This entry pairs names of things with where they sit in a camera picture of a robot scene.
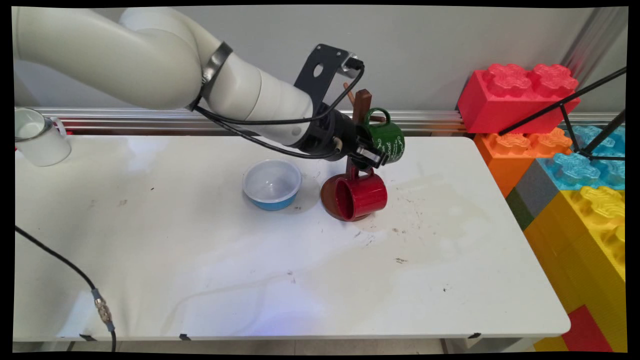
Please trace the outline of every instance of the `metal rail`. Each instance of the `metal rail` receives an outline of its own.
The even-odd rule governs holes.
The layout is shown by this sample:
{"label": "metal rail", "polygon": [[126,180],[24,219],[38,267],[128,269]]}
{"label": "metal rail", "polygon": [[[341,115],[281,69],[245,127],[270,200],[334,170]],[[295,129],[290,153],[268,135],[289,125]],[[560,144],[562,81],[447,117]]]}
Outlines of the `metal rail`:
{"label": "metal rail", "polygon": [[[58,117],[78,135],[229,135],[199,113],[188,110],[127,108],[33,108],[47,117]],[[352,111],[341,111],[351,116]],[[466,133],[457,111],[390,111],[391,119],[406,136],[432,133]],[[571,113],[575,125],[606,126],[617,113]]]}

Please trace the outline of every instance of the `mug handle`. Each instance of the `mug handle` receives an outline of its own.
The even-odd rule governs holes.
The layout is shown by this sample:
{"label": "mug handle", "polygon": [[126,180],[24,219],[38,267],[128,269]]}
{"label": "mug handle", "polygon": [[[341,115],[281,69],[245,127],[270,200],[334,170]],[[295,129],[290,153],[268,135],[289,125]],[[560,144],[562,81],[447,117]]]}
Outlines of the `mug handle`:
{"label": "mug handle", "polygon": [[57,117],[52,117],[50,118],[53,122],[56,123],[56,125],[58,126],[58,131],[60,132],[60,135],[62,135],[62,137],[66,138],[67,137],[67,130],[65,129],[65,125],[62,123],[62,120],[58,119]]}
{"label": "mug handle", "polygon": [[[358,173],[360,172],[360,169],[353,165],[350,169],[349,169],[349,180],[355,180],[358,179]],[[373,168],[369,168],[369,170],[367,170],[367,174],[369,174],[370,176],[373,175]]]}
{"label": "mug handle", "polygon": [[391,124],[391,115],[389,115],[389,112],[387,110],[384,110],[383,108],[373,108],[370,109],[369,111],[367,111],[367,114],[364,115],[364,125],[365,126],[369,126],[369,117],[371,116],[371,114],[373,114],[376,111],[381,111],[383,114],[385,114],[385,118],[387,121],[385,121],[384,124],[380,125],[380,127],[386,126]]}

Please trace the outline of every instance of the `wooden mug stand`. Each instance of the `wooden mug stand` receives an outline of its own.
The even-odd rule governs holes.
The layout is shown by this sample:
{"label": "wooden mug stand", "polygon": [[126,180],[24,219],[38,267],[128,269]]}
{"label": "wooden mug stand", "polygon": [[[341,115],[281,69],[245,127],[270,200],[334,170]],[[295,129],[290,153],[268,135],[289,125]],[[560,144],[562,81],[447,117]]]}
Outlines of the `wooden mug stand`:
{"label": "wooden mug stand", "polygon": [[[344,83],[344,88],[349,86],[348,83]],[[371,93],[366,89],[362,89],[356,93],[355,96],[351,92],[348,93],[349,100],[351,101],[351,105],[353,106],[353,116],[352,119],[356,124],[363,124],[364,117],[367,115],[367,112],[371,109]],[[384,117],[369,117],[370,121],[378,121],[384,122]],[[320,189],[320,199],[322,200],[322,204],[324,205],[324,210],[338,220],[343,220],[344,218],[338,212],[338,205],[335,202],[335,182],[341,177],[347,178],[351,167],[355,165],[351,162],[351,159],[347,159],[347,168],[345,169],[344,174],[338,174],[336,176],[330,177],[327,181],[324,182],[322,188]],[[361,217],[355,218],[353,221],[362,220],[365,217],[368,217],[370,214],[363,215]]]}

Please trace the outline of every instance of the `yellow lego brick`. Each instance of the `yellow lego brick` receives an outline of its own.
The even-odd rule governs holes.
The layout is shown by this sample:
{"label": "yellow lego brick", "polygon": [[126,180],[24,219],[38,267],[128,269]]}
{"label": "yellow lego brick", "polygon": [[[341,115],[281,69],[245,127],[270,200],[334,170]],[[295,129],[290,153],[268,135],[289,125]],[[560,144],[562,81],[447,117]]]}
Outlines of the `yellow lego brick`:
{"label": "yellow lego brick", "polygon": [[627,351],[623,196],[604,186],[563,190],[533,222],[617,352]]}
{"label": "yellow lego brick", "polygon": [[536,351],[569,351],[562,336],[544,338],[533,345]]}
{"label": "yellow lego brick", "polygon": [[525,229],[524,235],[567,314],[584,305],[584,301],[580,299],[580,295],[564,271],[560,260],[547,243],[537,218]]}
{"label": "yellow lego brick", "polygon": [[560,192],[540,211],[534,221],[538,223],[556,255],[569,246],[572,233],[588,231]]}
{"label": "yellow lego brick", "polygon": [[627,351],[627,292],[625,281],[618,276],[614,268],[599,256],[592,262],[595,254],[602,254],[592,246],[574,246],[576,244],[595,243],[592,235],[577,239],[558,255],[562,267],[574,285],[575,291],[589,308],[591,316],[598,324],[602,334],[615,352]]}
{"label": "yellow lego brick", "polygon": [[615,271],[618,276],[606,277],[604,283],[620,278],[626,281],[625,272],[625,203],[622,195],[608,187],[598,189],[583,187],[580,191],[561,191],[565,200],[572,204],[575,213],[582,220],[591,235],[582,237],[583,232],[572,232],[575,248],[587,264],[598,269]]}

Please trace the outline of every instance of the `red mug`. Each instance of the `red mug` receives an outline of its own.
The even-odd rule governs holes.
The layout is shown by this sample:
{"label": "red mug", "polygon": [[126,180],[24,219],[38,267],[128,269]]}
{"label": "red mug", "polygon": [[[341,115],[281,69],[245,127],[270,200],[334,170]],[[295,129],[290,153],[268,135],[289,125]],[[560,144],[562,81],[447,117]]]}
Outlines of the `red mug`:
{"label": "red mug", "polygon": [[377,210],[387,205],[387,187],[380,176],[369,169],[366,177],[358,176],[358,168],[351,167],[349,178],[340,178],[335,183],[335,201],[338,212],[346,221]]}

